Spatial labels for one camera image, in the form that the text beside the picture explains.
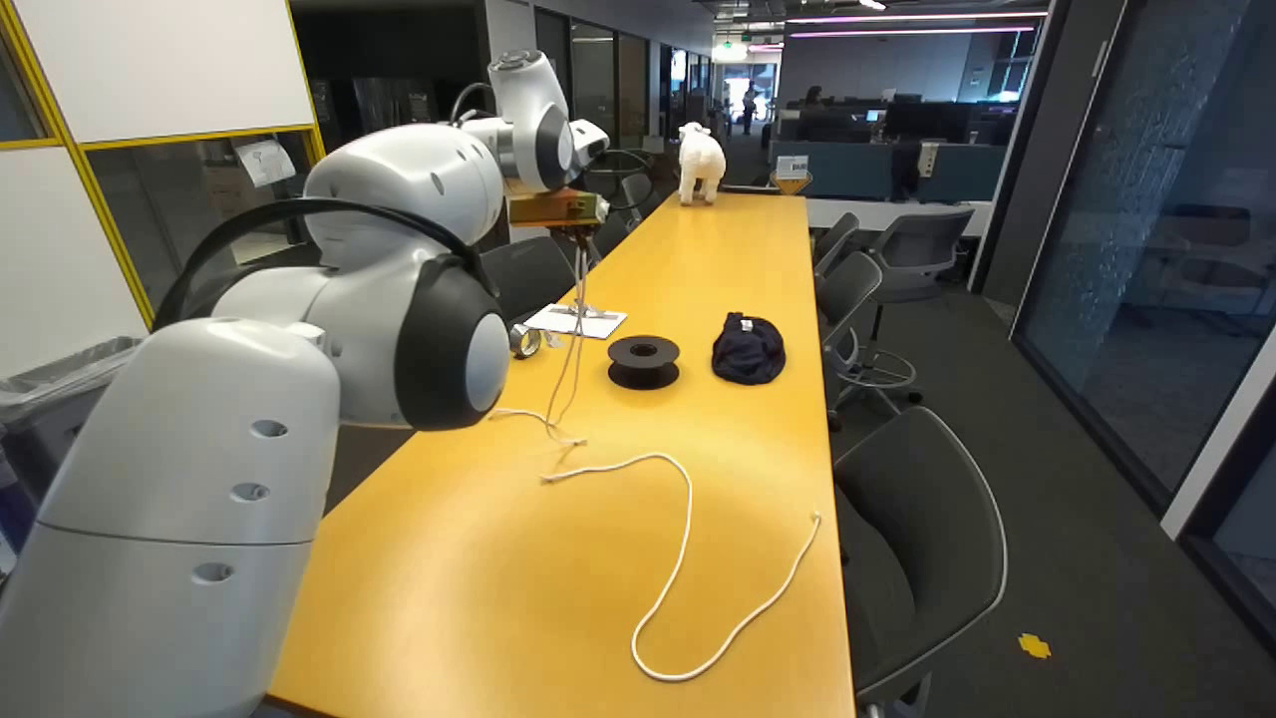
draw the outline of black roll of tape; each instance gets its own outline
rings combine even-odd
[[[609,380],[619,387],[653,392],[678,380],[678,342],[661,335],[627,335],[605,346],[609,351]]]

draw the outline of yellow table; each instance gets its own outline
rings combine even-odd
[[[271,693],[371,718],[852,714],[800,199],[667,202],[598,265],[592,303],[631,312],[619,335],[683,346],[675,387],[621,392],[605,342],[586,340],[568,411],[568,436],[586,437],[569,467],[667,449],[693,471],[685,576],[646,658],[703,662],[782,582],[816,512],[794,590],[710,674],[646,677],[631,631],[669,576],[683,477],[641,463],[545,488],[558,437],[490,415],[413,436],[322,520]],[[775,384],[710,372],[726,312],[782,326],[788,362]],[[544,411],[564,362],[568,346],[514,362],[502,411]]]

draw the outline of gray carpet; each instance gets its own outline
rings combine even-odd
[[[1002,609],[937,665],[928,718],[1273,718],[1276,662],[973,294],[887,312],[990,471],[1012,538]],[[844,436],[869,421],[852,403]],[[1029,662],[1018,634],[1051,642]]]

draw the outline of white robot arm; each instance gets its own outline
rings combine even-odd
[[[0,596],[0,714],[250,714],[338,421],[459,427],[502,392],[506,326],[467,243],[506,181],[564,186],[582,165],[544,66],[493,66],[502,116],[483,122],[506,138],[409,122],[332,150],[295,202],[322,266],[247,275],[136,351]]]

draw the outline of whiteboard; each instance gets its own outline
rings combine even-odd
[[[21,0],[78,142],[310,122],[287,0]]]
[[[144,335],[64,148],[0,150],[0,380]]]

